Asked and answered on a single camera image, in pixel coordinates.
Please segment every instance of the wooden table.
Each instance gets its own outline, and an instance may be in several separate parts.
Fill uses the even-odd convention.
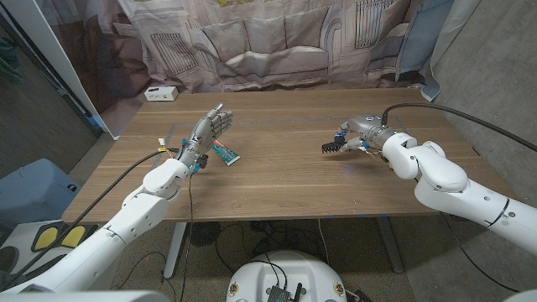
[[[113,145],[63,215],[74,221],[127,167],[169,138],[180,147],[194,124],[219,102],[233,110],[234,124],[221,141],[241,156],[226,166],[211,150],[206,169],[192,178],[194,221],[415,216],[436,213],[414,197],[414,181],[400,180],[378,156],[362,152],[323,154],[350,116],[382,114],[400,102],[425,102],[415,89],[264,91],[183,95],[175,102],[148,102]],[[428,108],[390,113],[388,125],[419,143],[438,143],[473,180],[514,196],[500,177],[444,118]],[[84,221],[105,222],[143,176],[167,158],[148,160],[117,185]],[[166,221],[189,221],[187,190]]]

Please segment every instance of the wire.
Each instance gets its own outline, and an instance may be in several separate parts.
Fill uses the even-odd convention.
[[[358,298],[358,301],[362,299],[362,298],[358,297],[357,294],[354,294],[352,291],[350,291],[348,289],[345,289],[345,292],[347,292],[347,294],[351,295],[354,298]]]
[[[188,231],[188,245],[186,246],[186,255],[185,255],[185,269],[183,270],[183,288],[181,289],[181,296],[179,302],[183,301],[183,294],[185,293],[185,284],[186,284],[186,267],[188,266],[188,251],[190,250],[190,240],[192,239],[192,226],[194,225],[194,212],[192,210],[192,176],[188,179],[188,196],[190,197],[190,230]]]
[[[157,255],[160,255],[160,257],[162,257],[162,259],[166,262],[166,256],[161,253],[161,252],[150,252],[150,253],[146,253],[145,255],[143,255],[143,257],[140,258],[140,260],[138,260],[136,262],[136,264],[134,264],[133,266],[133,269],[131,269],[131,271],[128,273],[127,277],[125,278],[125,281],[123,281],[123,283],[121,283],[121,285],[119,285],[119,287],[116,287],[116,289],[122,289],[123,286],[127,283],[127,281],[129,280],[129,278],[131,277],[131,275],[133,274],[134,272],[134,269],[136,269],[136,267],[142,262],[142,260],[144,260],[147,256],[151,255],[151,254],[157,254]],[[175,293],[175,288],[174,288],[174,285],[172,285],[168,279],[164,279],[164,281],[166,281],[169,286],[171,287],[171,290],[174,292],[174,302],[177,298],[176,296],[176,293]]]
[[[315,240],[315,239],[312,239],[311,237],[309,237],[306,233],[309,233],[309,234],[313,234],[315,237],[317,237],[318,239],[321,239],[321,236],[319,235],[319,233],[317,232],[313,232],[313,231],[310,231],[310,230],[305,230],[305,229],[301,229],[301,228],[298,228],[298,227],[289,227],[289,226],[282,226],[282,228],[284,229],[283,231],[282,230],[279,230],[277,227],[273,226],[272,225],[272,222],[271,221],[268,221],[267,222],[268,225],[270,226],[270,228],[272,229],[273,233],[272,234],[269,234],[269,236],[273,236],[273,234],[275,232],[282,232],[285,234],[285,236],[287,237],[287,233],[288,232],[301,232],[302,235],[307,238],[308,240],[310,240],[311,242],[313,242],[315,244],[315,248],[317,249],[317,257],[318,258],[324,258],[325,262],[326,262],[326,255],[322,252],[322,247],[321,245]],[[298,249],[300,250],[301,252],[304,252],[306,253],[302,248],[300,247],[293,247],[295,249]]]
[[[133,269],[131,269],[131,271],[128,273],[127,277],[125,278],[125,281],[123,281],[123,283],[121,283],[121,285],[119,285],[119,287],[117,287],[117,289],[122,289],[123,286],[127,283],[128,279],[131,278],[131,275],[133,274],[134,272],[134,269],[136,269],[136,267],[149,255],[152,255],[152,254],[157,254],[157,255],[160,255],[162,257],[162,259],[164,260],[164,262],[166,262],[166,256],[161,253],[161,252],[149,252],[149,253],[146,253],[145,255],[143,255],[143,257],[140,258],[140,260],[138,260],[136,262],[136,264],[134,264],[133,266]]]
[[[446,219],[446,216],[444,215],[444,213],[442,213],[442,218],[444,218],[444,221],[446,222],[447,224],[447,228],[450,229],[450,233],[451,235],[453,236],[453,238],[455,238],[455,241],[456,241],[456,244],[461,248],[461,251],[464,253],[464,256],[466,256],[468,258],[468,260],[470,261],[471,264],[473,264],[473,266],[475,268],[477,268],[478,271],[480,271],[485,277],[489,278],[491,281],[493,281],[495,284],[503,287],[504,289],[507,289],[507,290],[510,290],[514,293],[519,293],[520,291],[517,290],[517,289],[513,289],[513,288],[510,288],[508,287],[507,285],[504,285],[504,284],[501,284],[499,281],[496,281],[496,279],[494,279],[493,277],[489,276],[487,273],[485,273],[482,269],[480,269],[476,263],[473,262],[473,260],[470,258],[470,256],[468,256],[467,252],[464,250],[464,248],[462,247],[461,245],[461,242],[459,242],[459,238],[456,237],[455,235],[455,232],[453,231],[453,229],[451,228],[451,225],[450,223],[447,221]]]
[[[285,285],[284,285],[284,289],[287,289],[287,275],[285,274],[284,270],[283,270],[278,264],[271,263],[271,262],[267,262],[267,261],[263,261],[263,260],[251,260],[251,261],[246,262],[246,264],[248,264],[248,263],[265,263],[265,264],[269,264],[269,265],[275,266],[275,267],[278,268],[280,271],[282,271],[282,274],[283,274],[284,277],[285,277]]]
[[[433,109],[437,109],[437,110],[442,110],[444,112],[449,112],[449,113],[453,113],[459,117],[464,117],[465,119],[469,120],[469,121],[472,121],[472,122],[476,122],[486,128],[489,128],[491,130],[494,130],[496,131],[497,133],[500,133],[508,138],[511,138],[513,141],[517,142],[517,143],[520,143],[534,151],[537,151],[537,146],[535,146],[534,144],[528,142],[527,140],[519,137],[519,136],[516,136],[514,134],[512,134],[511,132],[508,132],[506,130],[503,130],[501,129],[500,127],[498,126],[495,126],[495,125],[492,125],[491,123],[489,122],[485,122],[483,121],[482,119],[479,119],[477,117],[473,117],[469,114],[466,114],[464,112],[460,112],[460,111],[457,111],[455,109],[451,109],[449,107],[444,107],[444,106],[441,106],[441,105],[436,105],[436,104],[427,104],[427,103],[401,103],[401,104],[396,104],[396,105],[393,105],[393,106],[390,106],[388,107],[386,110],[384,110],[384,113],[383,113],[383,119],[381,121],[381,125],[382,126],[386,126],[386,124],[388,123],[388,112],[390,112],[391,110],[395,109],[395,108],[401,108],[401,107],[425,107],[425,108],[433,108]]]
[[[317,219],[317,221],[319,222],[319,233],[321,234],[322,244],[325,245],[326,264],[330,265],[330,259],[328,258],[328,249],[326,248],[325,236],[322,234],[321,229],[321,219]]]
[[[216,249],[216,255],[220,258],[220,261],[222,261],[222,263],[224,264],[224,266],[229,269],[230,272],[232,273],[235,273],[235,271],[226,263],[226,261],[224,261],[224,258],[222,257],[222,255],[220,254],[220,251],[218,251],[218,238],[220,238],[220,235],[229,227],[233,227],[233,226],[238,226],[241,228],[242,230],[242,248],[244,248],[244,252],[250,256],[250,253],[248,253],[248,250],[246,249],[246,246],[244,245],[244,228],[237,224],[237,223],[233,223],[229,226],[226,226],[224,227],[221,231],[220,231],[220,234],[218,234],[218,237],[216,238],[215,240],[215,249]]]
[[[272,268],[272,270],[274,271],[274,274],[276,275],[276,286],[279,288],[279,277],[278,277],[278,273],[276,273],[276,268],[274,268],[274,265],[272,265],[272,263],[270,262],[269,255],[267,253],[265,253],[265,257],[267,257],[267,261],[268,263],[270,263],[270,267]]]
[[[177,298],[177,294],[175,293],[174,285],[172,285],[168,279],[164,279],[164,281],[166,281],[169,284],[169,286],[171,287],[171,290],[174,292],[174,302],[175,302]]]
[[[170,150],[174,150],[174,152],[178,152],[179,150],[177,148],[171,148]],[[67,229],[65,229],[65,231],[63,231],[51,244],[49,244],[48,247],[46,247],[44,250],[42,250],[41,252],[39,252],[39,254],[37,254],[32,260],[30,260],[30,262],[28,262],[26,265],[24,265],[23,268],[21,268],[14,276],[13,278],[11,279],[10,282],[6,283],[4,286],[2,286],[2,291],[6,290],[6,289],[9,289],[11,287],[11,285],[18,279],[20,278],[20,276],[22,276],[24,274],[24,272],[26,272],[29,268],[32,267],[32,265],[34,265],[36,262],[38,262],[52,247],[55,247],[56,244],[58,242],[60,242],[61,240],[63,240],[63,238],[69,234],[69,232],[74,229],[76,227],[76,225],[87,215],[87,213],[89,213],[98,203],[99,201],[102,200],[102,198],[104,198],[104,196],[106,196],[108,194],[108,192],[110,192],[118,183],[119,181],[121,181],[125,176],[127,176],[127,174],[132,171],[134,168],[136,168],[139,164],[143,163],[144,161],[148,160],[148,159],[151,159],[153,156],[156,156],[158,154],[161,154],[165,151],[157,151],[157,152],[154,152],[146,157],[144,157],[143,159],[140,159],[138,162],[136,162],[135,164],[133,164],[132,166],[130,166],[127,170],[125,170],[125,172],[123,172],[117,179],[116,181],[114,181],[110,186],[108,186],[108,188],[106,190],[104,190],[104,192],[101,193],[101,195],[99,195],[99,197],[97,197],[83,212],[82,214],[80,214],[74,221],[73,223],[71,223],[71,225],[69,227],[67,227]]]

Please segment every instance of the power strip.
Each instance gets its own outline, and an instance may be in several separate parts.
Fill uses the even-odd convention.
[[[148,101],[174,101],[178,94],[175,86],[150,87],[144,92]]]

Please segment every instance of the white robotic arm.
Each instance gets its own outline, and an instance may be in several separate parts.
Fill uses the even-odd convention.
[[[341,137],[347,132],[358,136],[344,143]],[[421,173],[414,194],[425,206],[479,223],[537,255],[537,209],[468,179],[460,166],[446,159],[438,144],[418,146],[415,138],[383,127],[374,115],[344,122],[337,130],[338,138],[341,148],[335,148],[340,151],[364,150],[367,141],[375,143],[401,179],[412,180]]]
[[[196,162],[231,126],[232,113],[220,113],[221,109],[222,104],[196,124],[174,159],[167,159],[146,174],[143,184],[125,198],[121,210],[107,224],[46,272],[3,293],[109,290],[106,287],[109,284],[99,282],[103,273],[113,266],[132,240],[165,218],[169,203],[180,194],[175,181],[188,180]]]

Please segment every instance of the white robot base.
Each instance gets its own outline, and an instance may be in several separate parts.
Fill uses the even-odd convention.
[[[301,283],[300,302],[347,302],[341,278],[321,260],[297,251],[270,252],[268,259],[284,270],[287,276],[285,290],[290,292],[291,299]],[[227,288],[226,302],[284,301],[274,297],[269,299],[273,286],[279,284],[280,289],[284,288],[284,273],[276,266],[255,262],[258,260],[268,261],[265,255],[260,255],[235,272]]]

